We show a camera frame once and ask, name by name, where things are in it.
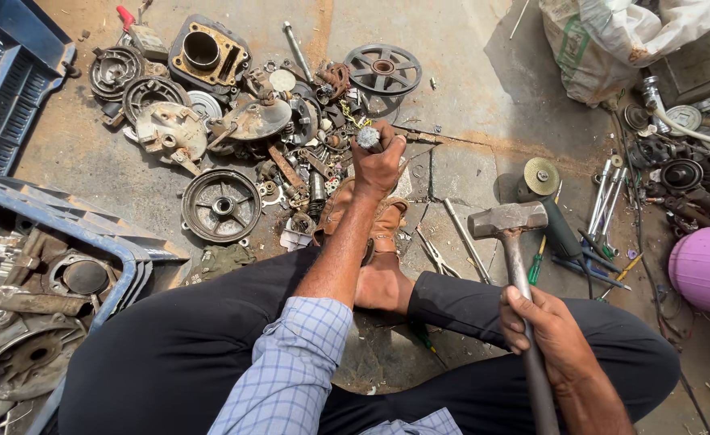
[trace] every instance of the red handle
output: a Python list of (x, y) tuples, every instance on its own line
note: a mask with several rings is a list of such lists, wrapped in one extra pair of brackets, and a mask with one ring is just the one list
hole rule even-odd
[(135, 24), (135, 17), (124, 6), (116, 6), (116, 10), (118, 15), (121, 15), (121, 19), (124, 20), (124, 31), (129, 32), (129, 26)]

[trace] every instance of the right hand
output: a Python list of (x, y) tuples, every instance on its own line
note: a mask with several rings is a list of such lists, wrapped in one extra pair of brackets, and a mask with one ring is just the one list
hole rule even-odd
[(600, 374), (602, 368), (565, 303), (530, 287), (532, 302), (515, 286), (504, 287), (500, 295), (500, 329), (511, 351), (521, 354), (530, 348), (524, 335), (524, 318), (532, 323), (535, 342), (543, 351), (548, 380), (554, 388), (572, 388), (577, 382)]
[(401, 155), (406, 151), (406, 137), (396, 136), (392, 125), (385, 120), (377, 121), (371, 126), (379, 131), (384, 151), (379, 154), (369, 153), (360, 148), (353, 136), (351, 142), (355, 165), (353, 194), (379, 202), (393, 190), (395, 183), (398, 183)]

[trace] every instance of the concrete floor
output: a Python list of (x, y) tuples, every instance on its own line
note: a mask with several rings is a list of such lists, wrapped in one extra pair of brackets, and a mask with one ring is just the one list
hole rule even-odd
[[(130, 11), (139, 4), (120, 3)], [(76, 42), (76, 65), (84, 71), (93, 59), (93, 46), (112, 46), (119, 37), (115, 2), (41, 0), (39, 4), (73, 39), (82, 29), (91, 32), (89, 39)], [(457, 141), (438, 149), (409, 144), (406, 156), (412, 158), (409, 168), (415, 173), (409, 197), (416, 203), (412, 204), (408, 219), (412, 225), (405, 228), (405, 234), (412, 236), (414, 226), (421, 221), (444, 257), (464, 277), (476, 280), (476, 270), (466, 261), (467, 253), (443, 205), (425, 204), (428, 197), (452, 198), (462, 217), (513, 201), (515, 180), (524, 163), (542, 156), (553, 161), (563, 176), (559, 203), (571, 228), (585, 226), (594, 193), (590, 176), (605, 155), (618, 146), (608, 113), (590, 110), (565, 96), (559, 69), (543, 34), (537, 2), (531, 2), (514, 39), (508, 39), (523, 4), (522, 0), (514, 5), (505, 0), (460, 0), (454, 7), (431, 1), (203, 0), (184, 5), (156, 0), (143, 18), (168, 44), (190, 14), (218, 20), (247, 41), (255, 66), (269, 59), (292, 57), (281, 29), (285, 20), (292, 23), (311, 66), (329, 58), (342, 60), (352, 48), (369, 43), (397, 45), (412, 52), (422, 63), (423, 82), (404, 98), (399, 110), (385, 106), (381, 114), (394, 124), (427, 132), (440, 124), (442, 134)], [(429, 86), (430, 77), (438, 82), (435, 91)], [(157, 163), (120, 132), (107, 130), (99, 122), (98, 104), (89, 94), (84, 75), (66, 81), (50, 97), (14, 176), (58, 186), (118, 213), (187, 247), (195, 258), (204, 243), (180, 229), (176, 197), (189, 182), (188, 174), (178, 167)], [(444, 191), (442, 183), (432, 186), (430, 182), (433, 171), (436, 177), (456, 173), (458, 168), (445, 172), (438, 166), (438, 162), (445, 161), (443, 153), (448, 149), (465, 149), (475, 157), (474, 163), (466, 162), (466, 170), (475, 170), (475, 175), (460, 172), (459, 181), (469, 183), (465, 190)], [(245, 165), (238, 169), (254, 174)], [(284, 251), (277, 243), (283, 217), (280, 210), (269, 209), (251, 234), (251, 245), (259, 259)], [(658, 269), (658, 283), (668, 293), (665, 310), (671, 312), (677, 298), (663, 271), (674, 241), (670, 240), (663, 217), (660, 209), (646, 210), (644, 238), (649, 264)], [(623, 252), (635, 249), (636, 236), (631, 226), (634, 215), (619, 207), (617, 218), (612, 243)], [(538, 250), (540, 234), (527, 234), (525, 239), (524, 255), (529, 258)], [(502, 249), (494, 241), (477, 243), (481, 256), (491, 263), (495, 280), (506, 282)], [(432, 263), (414, 238), (402, 239), (399, 245), (407, 275), (432, 270)], [(617, 262), (626, 264), (623, 258)], [(641, 266), (631, 272), (627, 282), (633, 291), (614, 290), (611, 303), (635, 313), (655, 329), (652, 293)], [(550, 261), (543, 262), (538, 286), (557, 296), (585, 297), (587, 292), (584, 279)], [(604, 287), (596, 285), (595, 290), (599, 295)], [(710, 381), (710, 323), (691, 313), (689, 307), (682, 307), (673, 322), (691, 330), (689, 338), (681, 341), (683, 368), (710, 422), (710, 391), (704, 386)], [(400, 320), (374, 313), (358, 313), (357, 329), (350, 331), (347, 352), (334, 381), (351, 391), (365, 393), (376, 387), (377, 393), (383, 393), (407, 389), (442, 372), (444, 368), (438, 361), (399, 323)], [(449, 331), (432, 332), (431, 339), (449, 368), (503, 353)], [(682, 433), (683, 425), (693, 433), (702, 429), (689, 397), (678, 385), (673, 395), (636, 428), (639, 433)]]

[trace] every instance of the white hose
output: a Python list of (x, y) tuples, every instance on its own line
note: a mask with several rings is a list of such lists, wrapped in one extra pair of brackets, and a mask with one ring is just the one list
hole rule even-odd
[(693, 130), (689, 130), (686, 127), (683, 127), (682, 125), (678, 124), (677, 122), (672, 121), (664, 111), (660, 109), (656, 109), (653, 114), (658, 116), (661, 121), (664, 121), (665, 124), (669, 125), (670, 127), (674, 128), (675, 130), (678, 130), (679, 132), (683, 132), (691, 137), (695, 137), (700, 140), (705, 140), (707, 142), (710, 142), (710, 136), (708, 135), (703, 135), (701, 133), (694, 132)]

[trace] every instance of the person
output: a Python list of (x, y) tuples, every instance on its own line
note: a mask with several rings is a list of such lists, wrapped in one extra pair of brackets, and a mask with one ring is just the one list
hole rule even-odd
[[(533, 323), (563, 433), (632, 434), (672, 391), (677, 353), (632, 314), (594, 300), (399, 270), (393, 232), (408, 203), (385, 198), (406, 147), (352, 143), (356, 175), (323, 210), (313, 246), (118, 313), (70, 361), (63, 435), (97, 433), (535, 433), (520, 354)], [(394, 311), (512, 353), (414, 388), (365, 396), (331, 385), (353, 307)]]

